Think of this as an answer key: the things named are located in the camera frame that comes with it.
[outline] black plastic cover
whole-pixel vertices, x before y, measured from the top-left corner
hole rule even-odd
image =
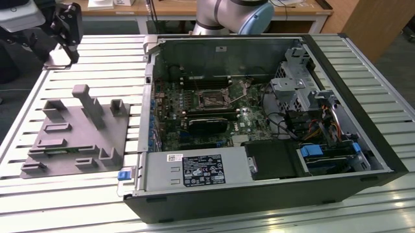
[[[287,179],[304,176],[296,144],[291,140],[261,140],[243,143],[247,156],[253,159],[252,179]]]

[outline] wooden table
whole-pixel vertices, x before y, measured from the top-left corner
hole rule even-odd
[[[88,10],[88,0],[64,0],[76,2],[83,8],[84,21],[136,21],[140,34],[148,34],[147,21],[151,20],[145,9],[145,0],[136,0],[132,6],[115,6],[109,10]],[[295,8],[275,7],[272,21],[312,21],[309,33],[320,33],[332,10],[324,10],[315,0],[293,5]],[[196,0],[155,0],[159,20],[196,20]]]

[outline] blue tab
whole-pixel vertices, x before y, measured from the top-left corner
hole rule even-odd
[[[307,156],[308,156],[308,151],[307,151],[305,147],[303,147],[303,148],[300,149],[300,154],[303,155],[303,157],[307,157]]]
[[[359,154],[361,149],[360,149],[360,146],[359,146],[359,144],[356,142],[352,143],[352,148],[355,149],[356,154]]]
[[[120,172],[117,173],[117,180],[119,180],[119,181],[131,180],[131,171],[120,171]]]
[[[323,151],[321,151],[321,148],[319,145],[303,146],[303,148],[300,149],[300,153],[301,153],[303,157],[323,155]]]

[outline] power supply label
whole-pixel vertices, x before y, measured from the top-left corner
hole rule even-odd
[[[221,155],[183,157],[183,180],[185,187],[225,183]]]

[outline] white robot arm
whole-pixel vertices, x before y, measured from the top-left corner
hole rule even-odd
[[[268,0],[197,0],[192,34],[260,34],[273,16]]]

